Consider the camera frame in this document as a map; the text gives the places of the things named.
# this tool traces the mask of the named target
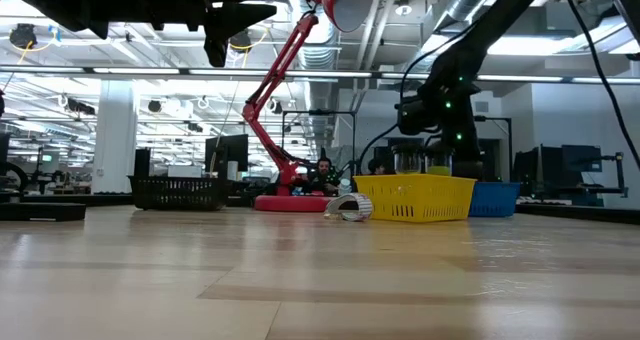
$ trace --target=yellow plastic basket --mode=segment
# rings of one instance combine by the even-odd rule
[[[469,216],[475,180],[439,175],[356,176],[358,192],[373,203],[373,219],[410,222]]]

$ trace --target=blue basket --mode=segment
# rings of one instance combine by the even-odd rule
[[[509,217],[516,211],[520,184],[476,183],[470,217]]]

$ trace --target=black basket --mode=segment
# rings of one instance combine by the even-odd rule
[[[129,176],[133,203],[143,210],[218,211],[226,204],[218,179]]]

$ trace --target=wooden floor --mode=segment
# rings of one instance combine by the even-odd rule
[[[640,339],[640,227],[129,207],[0,223],[0,339]]]

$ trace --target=ductwork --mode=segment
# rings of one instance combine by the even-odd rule
[[[426,19],[423,23],[422,31],[425,44],[436,30],[447,27],[456,22],[471,20],[486,1],[487,0],[444,0],[444,2],[432,5],[429,8]],[[418,53],[411,59],[411,62],[424,54],[423,49],[424,44]],[[416,65],[412,71],[418,73],[427,72],[432,62],[433,59],[427,58],[420,64]]]
[[[306,0],[289,0],[293,9],[291,15],[293,21],[298,21],[302,14],[309,9]],[[305,43],[327,45],[327,47],[313,48],[305,47],[300,50],[298,59],[300,67],[305,70],[333,70],[336,69],[336,52],[332,50],[330,45],[337,45],[337,30],[331,24],[329,17],[324,13],[321,6],[316,9],[316,16],[319,23],[316,25],[309,38]],[[305,85],[305,96],[309,110],[315,109],[329,109],[336,110],[338,106],[338,87],[331,82],[308,82]],[[333,131],[326,126],[324,122],[313,122],[311,119],[311,129],[313,130],[313,137],[316,139],[328,139],[333,134]],[[335,124],[335,119],[330,119],[330,124]],[[325,142],[318,142],[318,146],[325,146]]]

